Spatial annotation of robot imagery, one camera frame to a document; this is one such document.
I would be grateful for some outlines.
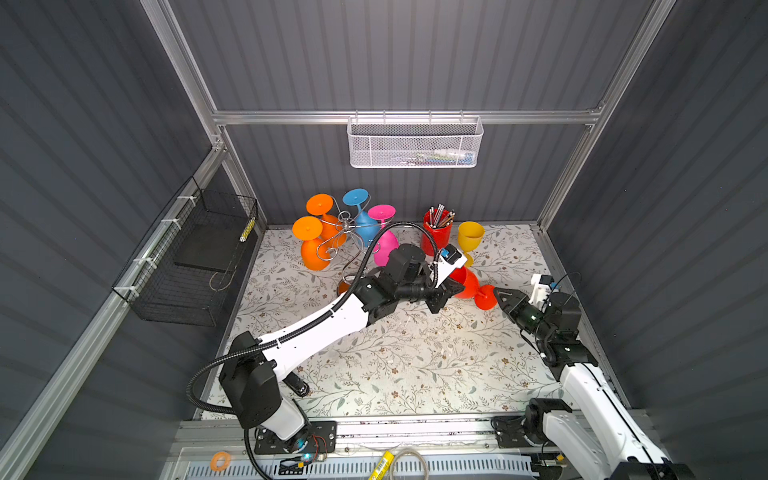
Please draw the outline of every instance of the black wire basket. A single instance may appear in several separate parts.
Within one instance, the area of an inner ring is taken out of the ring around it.
[[[257,243],[256,216],[252,197],[198,189],[175,219],[161,220],[168,225],[151,253],[125,266],[141,262],[134,282],[113,290],[144,320],[225,323]]]

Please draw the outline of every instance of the vent grille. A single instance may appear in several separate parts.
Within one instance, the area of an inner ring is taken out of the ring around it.
[[[300,475],[278,475],[279,460],[259,461],[259,466],[272,478],[368,478],[380,457],[329,458],[325,462],[304,467]],[[538,473],[531,470],[531,459],[520,455],[486,453],[474,455],[427,455],[429,476],[503,475],[505,478],[532,478]],[[393,473],[399,477],[423,476],[422,464],[413,457],[405,457],[395,464]],[[223,472],[213,472],[208,462],[190,462],[187,480],[229,478],[230,480],[260,479],[247,460],[230,464]]]

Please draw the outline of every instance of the yellow object in basket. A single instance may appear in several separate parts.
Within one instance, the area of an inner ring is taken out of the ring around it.
[[[379,460],[378,465],[373,469],[373,473],[368,477],[368,480],[382,480],[384,475],[386,475],[386,471],[392,466],[392,460],[394,459],[395,456],[392,453],[384,452],[382,459]]]
[[[240,235],[240,241],[244,242],[248,240],[248,235],[250,234],[250,231],[253,230],[253,226],[256,225],[256,218],[250,219],[250,222],[245,226],[245,230],[243,230],[243,234]]]

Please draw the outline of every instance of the pencil holder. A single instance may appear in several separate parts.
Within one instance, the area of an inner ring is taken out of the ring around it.
[[[446,218],[448,216],[448,211],[444,211],[438,221],[442,220],[443,218]],[[435,239],[435,243],[437,243],[437,247],[442,250],[445,248],[446,245],[448,245],[448,239],[451,236],[451,228],[453,227],[453,224],[448,225],[447,227],[443,228],[432,228],[429,226],[429,212],[424,214],[423,219],[424,229],[427,230],[432,234],[432,237]],[[429,242],[429,238],[425,234],[422,233],[422,250],[424,250],[424,253],[427,254],[428,257],[435,256],[435,252],[432,251],[432,244]]]

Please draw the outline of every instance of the table surface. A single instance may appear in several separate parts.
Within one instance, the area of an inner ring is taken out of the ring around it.
[[[419,245],[415,230],[392,231],[400,243]],[[335,297],[345,261],[338,257],[327,269],[310,271],[301,263],[300,244],[290,230],[266,232],[230,341],[246,330],[258,337],[281,329]],[[472,255],[481,285],[530,293],[531,275],[548,273],[527,225],[485,227]],[[473,300],[450,299],[438,315],[423,303],[401,303],[391,316],[310,357],[297,373],[312,390],[298,399],[309,417],[518,411],[531,397],[563,395],[517,327],[498,307],[484,312]],[[229,405],[218,382],[208,401]],[[203,414],[222,418],[231,417]]]

